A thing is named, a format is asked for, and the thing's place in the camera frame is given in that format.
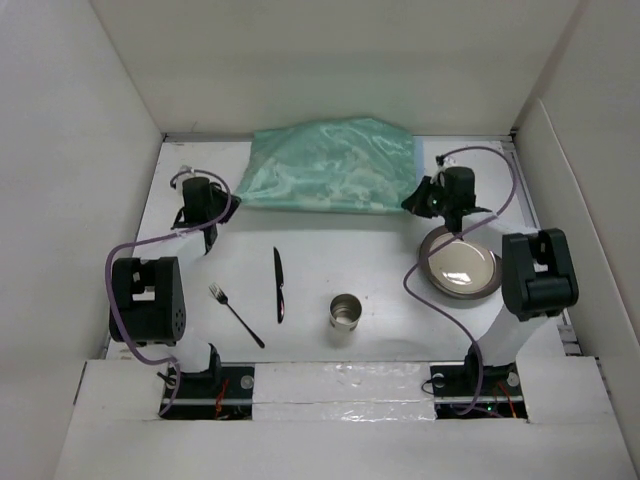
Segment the green patterned cloth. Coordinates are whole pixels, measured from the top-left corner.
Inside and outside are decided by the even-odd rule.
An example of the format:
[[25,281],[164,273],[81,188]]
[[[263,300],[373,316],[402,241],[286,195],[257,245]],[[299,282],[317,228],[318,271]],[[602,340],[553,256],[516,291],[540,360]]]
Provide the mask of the green patterned cloth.
[[412,134],[348,118],[256,132],[235,194],[254,208],[386,214],[416,187]]

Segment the stainless steel plate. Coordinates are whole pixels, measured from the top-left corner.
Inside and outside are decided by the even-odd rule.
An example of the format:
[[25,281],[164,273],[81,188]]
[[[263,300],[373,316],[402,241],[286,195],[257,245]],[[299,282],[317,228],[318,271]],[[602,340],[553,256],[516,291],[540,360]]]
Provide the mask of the stainless steel plate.
[[501,286],[501,258],[474,243],[455,240],[427,257],[452,238],[444,226],[429,232],[418,249],[419,270],[443,294],[461,300],[477,300]]

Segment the stainless steel cup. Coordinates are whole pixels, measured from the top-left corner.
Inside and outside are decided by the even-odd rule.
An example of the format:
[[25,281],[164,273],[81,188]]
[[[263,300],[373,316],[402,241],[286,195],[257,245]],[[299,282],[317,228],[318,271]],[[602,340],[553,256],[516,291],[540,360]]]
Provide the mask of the stainless steel cup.
[[344,348],[354,337],[362,315],[360,300],[348,293],[339,294],[329,305],[328,341],[335,348]]

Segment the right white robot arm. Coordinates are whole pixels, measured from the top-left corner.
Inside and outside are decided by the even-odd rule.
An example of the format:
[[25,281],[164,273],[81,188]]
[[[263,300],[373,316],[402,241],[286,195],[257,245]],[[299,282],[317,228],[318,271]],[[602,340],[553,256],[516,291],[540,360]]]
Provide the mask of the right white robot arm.
[[401,208],[423,218],[441,217],[456,239],[470,238],[501,259],[503,306],[488,330],[471,346],[460,376],[465,387],[483,394],[547,317],[577,303],[579,286],[563,230],[536,230],[504,222],[495,211],[476,205],[475,174],[448,167],[425,176]]

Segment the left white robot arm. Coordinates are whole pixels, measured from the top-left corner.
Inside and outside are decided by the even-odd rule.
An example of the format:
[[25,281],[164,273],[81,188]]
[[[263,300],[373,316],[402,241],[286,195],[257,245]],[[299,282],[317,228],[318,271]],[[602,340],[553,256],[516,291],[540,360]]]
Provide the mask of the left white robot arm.
[[109,333],[140,363],[160,368],[160,378],[173,395],[193,388],[208,397],[222,387],[223,373],[216,348],[188,331],[181,272],[186,261],[178,253],[152,259],[118,254],[143,246],[176,245],[180,238],[195,235],[201,237],[195,255],[206,256],[217,240],[218,226],[230,220],[240,199],[220,176],[201,169],[176,174],[170,187],[182,195],[170,232],[116,246],[107,256]]

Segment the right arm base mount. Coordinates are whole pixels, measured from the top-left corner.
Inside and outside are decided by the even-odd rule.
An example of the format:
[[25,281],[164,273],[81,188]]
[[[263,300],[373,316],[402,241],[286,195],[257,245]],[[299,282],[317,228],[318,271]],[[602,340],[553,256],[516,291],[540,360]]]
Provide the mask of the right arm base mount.
[[433,363],[429,373],[421,389],[432,396],[437,420],[528,418],[515,363],[486,367],[481,387],[462,362]]

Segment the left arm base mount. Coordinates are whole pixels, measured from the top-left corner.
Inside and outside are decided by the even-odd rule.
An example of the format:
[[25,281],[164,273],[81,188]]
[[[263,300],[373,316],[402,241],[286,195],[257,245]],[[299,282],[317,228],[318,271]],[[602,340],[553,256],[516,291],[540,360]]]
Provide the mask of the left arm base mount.
[[182,374],[166,420],[244,421],[252,419],[255,364],[223,363],[216,377]]

